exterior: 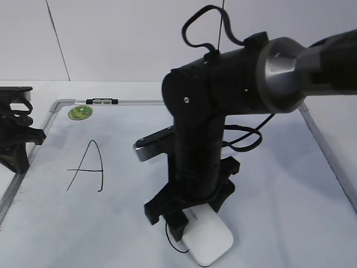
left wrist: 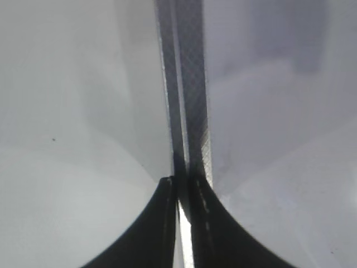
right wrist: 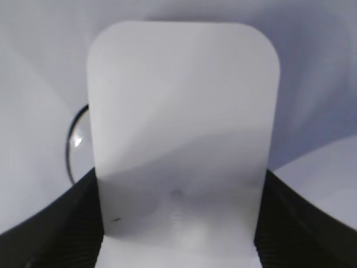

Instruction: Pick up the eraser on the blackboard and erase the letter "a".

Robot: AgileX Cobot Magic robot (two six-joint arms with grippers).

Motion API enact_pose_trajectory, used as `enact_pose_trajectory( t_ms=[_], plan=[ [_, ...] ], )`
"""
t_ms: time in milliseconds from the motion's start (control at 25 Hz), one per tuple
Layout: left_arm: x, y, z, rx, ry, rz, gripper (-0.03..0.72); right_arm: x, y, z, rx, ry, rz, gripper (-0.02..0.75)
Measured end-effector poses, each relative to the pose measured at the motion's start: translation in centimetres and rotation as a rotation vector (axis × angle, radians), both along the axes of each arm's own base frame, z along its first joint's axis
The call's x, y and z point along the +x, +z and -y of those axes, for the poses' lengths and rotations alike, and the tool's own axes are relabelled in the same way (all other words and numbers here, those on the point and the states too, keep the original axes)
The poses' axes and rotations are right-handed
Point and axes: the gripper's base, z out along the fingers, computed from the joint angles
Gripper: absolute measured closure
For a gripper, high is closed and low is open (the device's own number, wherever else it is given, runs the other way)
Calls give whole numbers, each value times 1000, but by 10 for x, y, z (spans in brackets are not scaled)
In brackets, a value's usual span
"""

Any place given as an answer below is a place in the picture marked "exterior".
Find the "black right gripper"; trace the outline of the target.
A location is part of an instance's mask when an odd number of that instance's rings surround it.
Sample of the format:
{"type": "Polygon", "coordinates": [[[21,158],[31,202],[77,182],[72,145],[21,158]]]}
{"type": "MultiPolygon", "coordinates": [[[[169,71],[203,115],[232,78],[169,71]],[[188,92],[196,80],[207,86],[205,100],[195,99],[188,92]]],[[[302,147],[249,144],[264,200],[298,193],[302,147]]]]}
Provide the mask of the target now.
{"type": "Polygon", "coordinates": [[[151,224],[164,216],[176,242],[181,241],[189,220],[183,209],[209,204],[218,213],[235,190],[229,180],[240,164],[221,158],[224,116],[213,116],[191,128],[175,121],[174,152],[168,156],[168,183],[144,206],[151,224]]]}

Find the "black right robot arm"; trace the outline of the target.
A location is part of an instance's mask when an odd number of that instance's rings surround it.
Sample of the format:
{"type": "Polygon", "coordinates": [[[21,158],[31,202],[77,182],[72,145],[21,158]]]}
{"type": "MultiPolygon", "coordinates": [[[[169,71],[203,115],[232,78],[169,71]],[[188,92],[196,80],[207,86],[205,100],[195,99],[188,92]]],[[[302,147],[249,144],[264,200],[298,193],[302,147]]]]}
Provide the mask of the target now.
{"type": "Polygon", "coordinates": [[[230,176],[240,164],[221,157],[223,133],[244,127],[226,125],[226,117],[290,113],[308,96],[356,94],[356,31],[310,47],[257,33],[241,49],[214,51],[172,69],[161,90],[173,126],[137,145],[167,154],[168,183],[144,205],[144,213],[150,224],[163,217],[179,241],[189,222],[184,209],[208,204],[218,211],[235,190],[230,176]]]}

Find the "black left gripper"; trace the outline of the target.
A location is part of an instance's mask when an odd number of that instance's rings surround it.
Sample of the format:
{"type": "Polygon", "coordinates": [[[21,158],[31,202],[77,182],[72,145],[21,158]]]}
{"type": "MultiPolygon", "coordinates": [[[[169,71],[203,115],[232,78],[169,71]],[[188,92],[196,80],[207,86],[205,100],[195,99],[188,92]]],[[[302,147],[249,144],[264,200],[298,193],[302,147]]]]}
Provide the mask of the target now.
{"type": "Polygon", "coordinates": [[[42,129],[31,127],[30,114],[30,110],[1,110],[1,164],[14,173],[29,168],[26,144],[42,145],[46,138],[42,129]]]}

